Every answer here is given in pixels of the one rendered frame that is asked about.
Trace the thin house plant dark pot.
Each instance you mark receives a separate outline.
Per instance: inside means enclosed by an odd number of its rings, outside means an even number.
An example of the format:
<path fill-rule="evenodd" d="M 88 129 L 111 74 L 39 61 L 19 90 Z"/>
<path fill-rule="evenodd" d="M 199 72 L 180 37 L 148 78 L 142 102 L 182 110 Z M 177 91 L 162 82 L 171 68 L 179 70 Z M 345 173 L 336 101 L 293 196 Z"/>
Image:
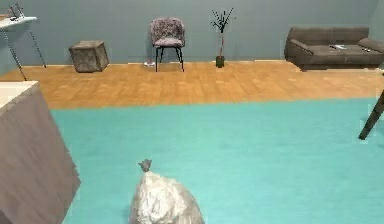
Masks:
<path fill-rule="evenodd" d="M 234 8 L 231 8 L 230 10 L 223 10 L 221 13 L 219 13 L 218 11 L 215 11 L 215 10 L 212 11 L 215 20 L 212 21 L 211 24 L 213 27 L 215 27 L 218 30 L 219 40 L 220 40 L 219 55 L 215 59 L 215 66 L 217 68 L 223 68 L 224 64 L 225 64 L 225 57 L 223 54 L 223 51 L 224 51 L 224 30 L 230 22 L 230 18 L 231 18 L 233 10 L 234 10 Z"/>

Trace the purple fuzzy chair black legs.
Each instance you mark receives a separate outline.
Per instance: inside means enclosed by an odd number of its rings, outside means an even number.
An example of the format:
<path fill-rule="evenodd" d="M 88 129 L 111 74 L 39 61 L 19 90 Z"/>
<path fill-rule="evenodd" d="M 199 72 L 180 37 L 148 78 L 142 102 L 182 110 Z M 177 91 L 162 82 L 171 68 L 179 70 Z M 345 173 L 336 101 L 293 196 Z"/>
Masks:
<path fill-rule="evenodd" d="M 185 46 L 185 25 L 176 17 L 156 18 L 150 22 L 149 33 L 152 47 L 155 49 L 155 71 L 162 62 L 164 50 L 173 48 L 184 71 L 182 48 Z"/>

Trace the grey tied rubbish bag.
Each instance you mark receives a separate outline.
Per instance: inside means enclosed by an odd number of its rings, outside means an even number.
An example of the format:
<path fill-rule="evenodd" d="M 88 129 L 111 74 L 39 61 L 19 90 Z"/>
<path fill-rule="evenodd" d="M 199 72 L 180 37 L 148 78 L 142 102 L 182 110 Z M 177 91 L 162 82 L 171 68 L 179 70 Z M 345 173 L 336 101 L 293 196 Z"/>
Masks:
<path fill-rule="evenodd" d="M 150 170 L 152 161 L 139 162 L 143 175 L 130 206 L 129 224 L 206 224 L 189 190 L 176 179 Z"/>

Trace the grey-brown cube ottoman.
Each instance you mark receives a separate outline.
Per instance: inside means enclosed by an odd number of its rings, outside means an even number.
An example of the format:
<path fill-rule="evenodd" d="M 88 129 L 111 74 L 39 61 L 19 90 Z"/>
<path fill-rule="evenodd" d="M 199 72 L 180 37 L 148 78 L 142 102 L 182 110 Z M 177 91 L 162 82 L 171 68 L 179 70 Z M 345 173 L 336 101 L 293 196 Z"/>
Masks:
<path fill-rule="evenodd" d="M 109 64 L 105 44 L 100 40 L 79 41 L 69 47 L 78 73 L 102 72 Z"/>

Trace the dark brown sofa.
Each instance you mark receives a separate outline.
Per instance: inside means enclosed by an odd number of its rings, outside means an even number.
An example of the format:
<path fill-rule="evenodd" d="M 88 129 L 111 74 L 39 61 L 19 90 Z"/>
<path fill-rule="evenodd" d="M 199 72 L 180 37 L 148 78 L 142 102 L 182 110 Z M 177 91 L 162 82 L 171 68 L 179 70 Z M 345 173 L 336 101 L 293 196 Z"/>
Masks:
<path fill-rule="evenodd" d="M 291 27 L 285 59 L 302 71 L 326 69 L 375 69 L 384 62 L 384 42 L 368 37 L 369 28 Z M 336 50 L 330 45 L 346 45 Z"/>

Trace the brown counter cabinet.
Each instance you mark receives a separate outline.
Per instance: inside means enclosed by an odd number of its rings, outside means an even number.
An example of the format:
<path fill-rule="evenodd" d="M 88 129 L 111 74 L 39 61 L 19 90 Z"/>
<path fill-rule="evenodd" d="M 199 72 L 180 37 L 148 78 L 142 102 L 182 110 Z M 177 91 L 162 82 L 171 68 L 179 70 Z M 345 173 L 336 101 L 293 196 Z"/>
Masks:
<path fill-rule="evenodd" d="M 0 82 L 0 224 L 62 224 L 79 186 L 39 83 Z"/>

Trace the white desk with thin legs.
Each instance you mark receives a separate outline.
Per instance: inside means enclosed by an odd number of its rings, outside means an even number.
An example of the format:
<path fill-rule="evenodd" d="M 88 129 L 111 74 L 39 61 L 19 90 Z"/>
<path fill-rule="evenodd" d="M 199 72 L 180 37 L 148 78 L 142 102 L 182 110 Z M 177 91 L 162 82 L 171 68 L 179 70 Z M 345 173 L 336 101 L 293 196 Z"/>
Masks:
<path fill-rule="evenodd" d="M 7 30 L 11 27 L 15 27 L 18 25 L 29 25 L 31 22 L 37 21 L 38 18 L 35 16 L 26 16 L 23 12 L 23 8 L 20 6 L 19 3 L 15 3 L 14 5 L 9 6 L 8 9 L 10 10 L 10 13 L 6 14 L 5 17 L 0 20 L 0 33 L 3 36 L 5 44 L 8 47 L 8 50 L 11 53 L 12 58 L 16 63 L 23 80 L 27 81 L 27 77 L 24 74 L 21 62 L 18 59 L 16 51 L 9 40 Z"/>

